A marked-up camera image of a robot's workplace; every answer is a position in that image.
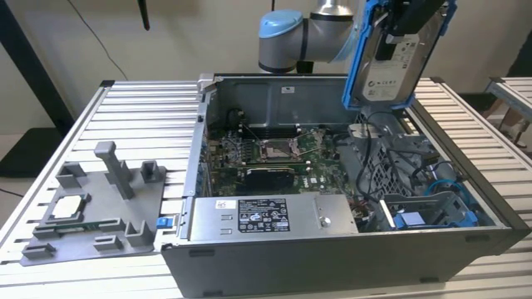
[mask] blue latch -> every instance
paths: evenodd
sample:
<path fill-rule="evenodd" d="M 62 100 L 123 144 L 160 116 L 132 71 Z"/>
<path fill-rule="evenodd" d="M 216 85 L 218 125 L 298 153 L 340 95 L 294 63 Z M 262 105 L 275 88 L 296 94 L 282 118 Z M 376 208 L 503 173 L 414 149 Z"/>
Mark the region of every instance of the blue latch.
<path fill-rule="evenodd" d="M 172 217 L 159 217 L 156 228 L 158 229 L 171 229 L 174 227 L 174 218 Z"/>

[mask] motherboard chip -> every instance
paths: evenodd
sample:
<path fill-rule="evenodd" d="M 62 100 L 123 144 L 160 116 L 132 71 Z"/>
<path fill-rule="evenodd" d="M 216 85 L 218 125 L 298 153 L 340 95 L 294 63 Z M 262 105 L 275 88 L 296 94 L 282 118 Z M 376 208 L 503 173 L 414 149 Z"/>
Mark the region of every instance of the motherboard chip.
<path fill-rule="evenodd" d="M 267 159 L 291 158 L 291 153 L 288 140 L 268 140 L 264 142 L 263 154 Z"/>

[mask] black pole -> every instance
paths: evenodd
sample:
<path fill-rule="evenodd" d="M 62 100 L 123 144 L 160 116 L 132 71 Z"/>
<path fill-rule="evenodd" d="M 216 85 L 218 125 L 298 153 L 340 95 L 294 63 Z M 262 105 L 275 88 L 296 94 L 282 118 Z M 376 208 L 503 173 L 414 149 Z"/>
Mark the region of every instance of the black pole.
<path fill-rule="evenodd" d="M 150 30 L 150 18 L 148 18 L 147 0 L 138 0 L 136 2 L 139 3 L 140 16 L 143 17 L 144 29 L 148 31 Z"/>
<path fill-rule="evenodd" d="M 66 136 L 74 125 L 74 118 L 6 0 L 0 0 L 0 28 L 2 45 L 52 119 L 59 133 Z"/>

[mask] power supply label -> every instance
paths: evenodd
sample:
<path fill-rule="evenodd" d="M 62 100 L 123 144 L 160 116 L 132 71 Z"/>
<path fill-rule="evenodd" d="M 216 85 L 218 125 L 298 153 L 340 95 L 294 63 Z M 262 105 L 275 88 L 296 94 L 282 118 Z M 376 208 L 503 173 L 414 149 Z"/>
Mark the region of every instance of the power supply label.
<path fill-rule="evenodd" d="M 286 199 L 240 199 L 240 232 L 290 232 Z"/>

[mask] motherboard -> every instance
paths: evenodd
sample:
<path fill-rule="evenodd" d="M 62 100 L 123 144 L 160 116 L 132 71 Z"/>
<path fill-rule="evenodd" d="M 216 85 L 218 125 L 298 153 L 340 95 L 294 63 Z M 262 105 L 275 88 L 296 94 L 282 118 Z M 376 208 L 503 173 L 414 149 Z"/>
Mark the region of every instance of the motherboard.
<path fill-rule="evenodd" d="M 214 196 L 355 194 L 327 128 L 264 132 L 244 126 L 222 132 L 208 148 Z"/>

